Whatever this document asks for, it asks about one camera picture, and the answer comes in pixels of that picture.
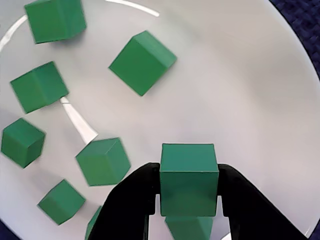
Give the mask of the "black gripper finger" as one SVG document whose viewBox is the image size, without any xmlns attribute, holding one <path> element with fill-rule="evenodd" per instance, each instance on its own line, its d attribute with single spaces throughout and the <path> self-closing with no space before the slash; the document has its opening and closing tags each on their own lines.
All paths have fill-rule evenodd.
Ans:
<svg viewBox="0 0 320 240">
<path fill-rule="evenodd" d="M 228 164 L 219 164 L 217 194 L 228 218 L 233 240 L 306 240 L 246 177 Z"/>
<path fill-rule="evenodd" d="M 90 240 L 147 240 L 160 193 L 160 163 L 149 162 L 117 184 L 106 198 Z"/>
</svg>

